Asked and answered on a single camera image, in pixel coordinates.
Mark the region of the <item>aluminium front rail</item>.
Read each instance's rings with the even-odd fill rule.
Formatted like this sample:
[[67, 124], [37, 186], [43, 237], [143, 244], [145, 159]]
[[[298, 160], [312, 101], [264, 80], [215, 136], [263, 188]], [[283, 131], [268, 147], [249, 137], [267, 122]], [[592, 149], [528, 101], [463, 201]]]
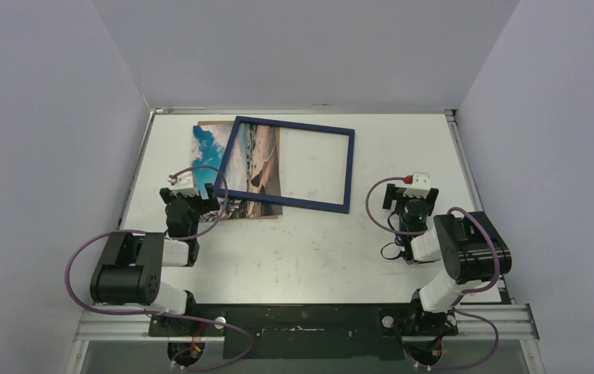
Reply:
[[[493, 322], [502, 340], [539, 340], [529, 305], [463, 305], [463, 315], [457, 314], [458, 334], [455, 340], [489, 340], [493, 329], [486, 322], [473, 318], [481, 316]], [[83, 312], [78, 324], [75, 341], [188, 341], [189, 335], [160, 336], [151, 333], [154, 325], [149, 316], [107, 316]]]

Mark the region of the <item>blue wooden picture frame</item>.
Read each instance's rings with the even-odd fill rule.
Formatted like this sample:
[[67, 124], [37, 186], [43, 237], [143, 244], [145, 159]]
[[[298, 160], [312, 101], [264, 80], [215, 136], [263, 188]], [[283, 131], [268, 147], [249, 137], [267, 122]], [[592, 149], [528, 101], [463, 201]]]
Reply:
[[[260, 194], [260, 193], [251, 193], [251, 192], [243, 192], [243, 191], [236, 191], [230, 189], [224, 189], [222, 187], [222, 183], [225, 179], [225, 172], [228, 166], [228, 160], [231, 156], [232, 149], [234, 146], [235, 138], [239, 131], [240, 125], [242, 123], [248, 124], [257, 124], [257, 125], [267, 125], [270, 127], [276, 128], [285, 128], [285, 129], [296, 129], [301, 131], [310, 131], [310, 132], [320, 132], [320, 133], [329, 133], [341, 136], [348, 137], [348, 144], [347, 144], [347, 154], [346, 154], [346, 166], [345, 166], [345, 186], [343, 191], [343, 203], [342, 204], [334, 204], [334, 203], [325, 203], [313, 200], [306, 200], [306, 199], [296, 199], [292, 197], [283, 197], [283, 196], [272, 196], [267, 194]], [[245, 116], [236, 116], [232, 130], [228, 139], [228, 143], [225, 147], [225, 151], [221, 157], [220, 167], [218, 168], [218, 176], [215, 179], [214, 188], [217, 193], [225, 193], [228, 192], [228, 197], [233, 199], [240, 199], [240, 200], [248, 200], [254, 201], [259, 203], [271, 203], [280, 206], [290, 206], [294, 208], [300, 209], [309, 209], [309, 210], [319, 210], [325, 211], [330, 213], [349, 213], [350, 211], [350, 203], [351, 203], [351, 196], [352, 196], [352, 171], [353, 171], [353, 161], [354, 161], [354, 149], [355, 149], [355, 130], [354, 129], [347, 129], [347, 128], [340, 128], [340, 127], [332, 127], [332, 126], [325, 126], [325, 125], [313, 125], [313, 124], [306, 124], [300, 122], [286, 122], [286, 121], [278, 121], [266, 118], [254, 118], [254, 117], [245, 117]]]

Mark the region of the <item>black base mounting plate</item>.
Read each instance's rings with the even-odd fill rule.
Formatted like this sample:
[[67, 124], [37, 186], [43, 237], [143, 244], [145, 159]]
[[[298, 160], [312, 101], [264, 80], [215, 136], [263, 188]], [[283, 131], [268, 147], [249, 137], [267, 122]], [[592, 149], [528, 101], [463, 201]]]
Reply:
[[458, 334], [452, 312], [425, 312], [410, 302], [196, 304], [188, 312], [197, 319], [152, 317], [149, 336], [167, 337], [172, 352], [219, 343], [224, 359], [402, 360], [405, 352], [430, 353]]

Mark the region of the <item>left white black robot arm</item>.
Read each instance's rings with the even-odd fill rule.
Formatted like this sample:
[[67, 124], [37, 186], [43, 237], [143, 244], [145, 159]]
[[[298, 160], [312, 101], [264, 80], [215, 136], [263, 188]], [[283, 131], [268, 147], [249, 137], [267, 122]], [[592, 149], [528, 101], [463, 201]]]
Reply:
[[147, 311], [169, 313], [168, 324], [179, 335], [193, 333], [199, 314], [193, 293], [161, 279], [165, 267], [194, 266], [200, 244], [200, 217], [221, 208], [212, 184], [207, 197], [196, 189], [160, 190], [165, 203], [167, 231], [144, 234], [117, 231], [108, 236], [90, 281], [96, 303], [134, 305]]

